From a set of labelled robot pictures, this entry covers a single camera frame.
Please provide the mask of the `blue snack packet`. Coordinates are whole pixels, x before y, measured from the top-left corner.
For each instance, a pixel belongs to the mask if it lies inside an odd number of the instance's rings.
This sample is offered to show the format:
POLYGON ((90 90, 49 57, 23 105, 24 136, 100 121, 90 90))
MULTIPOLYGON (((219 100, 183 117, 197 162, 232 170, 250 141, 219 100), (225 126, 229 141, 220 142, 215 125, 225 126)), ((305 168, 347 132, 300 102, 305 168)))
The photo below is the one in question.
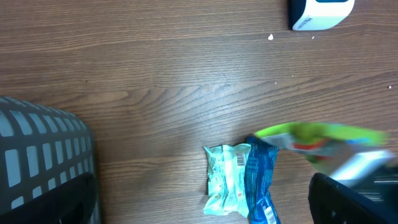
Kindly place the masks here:
POLYGON ((280 224, 269 192, 279 148, 255 136, 248 136, 246 143, 251 146, 244 174, 249 221, 251 224, 280 224))

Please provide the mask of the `green snack bag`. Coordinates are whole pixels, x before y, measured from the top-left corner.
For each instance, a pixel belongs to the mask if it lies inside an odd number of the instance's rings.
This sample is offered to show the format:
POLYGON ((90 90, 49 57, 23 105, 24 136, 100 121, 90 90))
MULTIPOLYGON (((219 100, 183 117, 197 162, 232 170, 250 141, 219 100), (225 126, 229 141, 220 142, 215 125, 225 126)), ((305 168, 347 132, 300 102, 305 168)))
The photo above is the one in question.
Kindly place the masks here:
POLYGON ((258 139, 279 149, 303 154, 320 172, 336 169, 333 162, 364 151, 380 149, 387 134, 345 124, 292 121, 264 128, 254 133, 258 139))

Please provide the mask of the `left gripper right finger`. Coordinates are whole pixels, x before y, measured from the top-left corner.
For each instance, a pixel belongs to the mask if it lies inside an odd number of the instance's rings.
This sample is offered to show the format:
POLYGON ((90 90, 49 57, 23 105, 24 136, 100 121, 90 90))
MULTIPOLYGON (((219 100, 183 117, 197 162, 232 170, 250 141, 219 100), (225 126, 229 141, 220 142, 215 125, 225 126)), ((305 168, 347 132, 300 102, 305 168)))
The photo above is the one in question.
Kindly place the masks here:
POLYGON ((313 175, 308 202, 314 224, 390 224, 397 214, 322 173, 313 175))

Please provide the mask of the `teal snack packet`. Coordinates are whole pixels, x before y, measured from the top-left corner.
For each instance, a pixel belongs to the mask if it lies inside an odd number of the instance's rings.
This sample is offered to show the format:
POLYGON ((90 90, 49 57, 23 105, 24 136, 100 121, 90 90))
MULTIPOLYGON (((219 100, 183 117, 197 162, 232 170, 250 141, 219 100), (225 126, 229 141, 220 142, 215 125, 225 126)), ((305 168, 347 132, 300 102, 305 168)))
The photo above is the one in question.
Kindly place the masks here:
POLYGON ((251 151, 249 144, 221 145, 204 148, 208 158, 208 200, 205 215, 228 215, 238 212, 247 217, 244 175, 251 151))

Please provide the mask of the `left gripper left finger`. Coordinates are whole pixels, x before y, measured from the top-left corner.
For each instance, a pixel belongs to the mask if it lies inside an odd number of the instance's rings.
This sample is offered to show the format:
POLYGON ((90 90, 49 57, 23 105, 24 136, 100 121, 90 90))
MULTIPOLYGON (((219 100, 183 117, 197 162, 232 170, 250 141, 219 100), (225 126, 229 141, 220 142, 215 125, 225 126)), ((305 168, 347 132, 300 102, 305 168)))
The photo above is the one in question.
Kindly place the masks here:
POLYGON ((85 172, 1 215, 10 224, 88 223, 96 204, 96 179, 85 172))

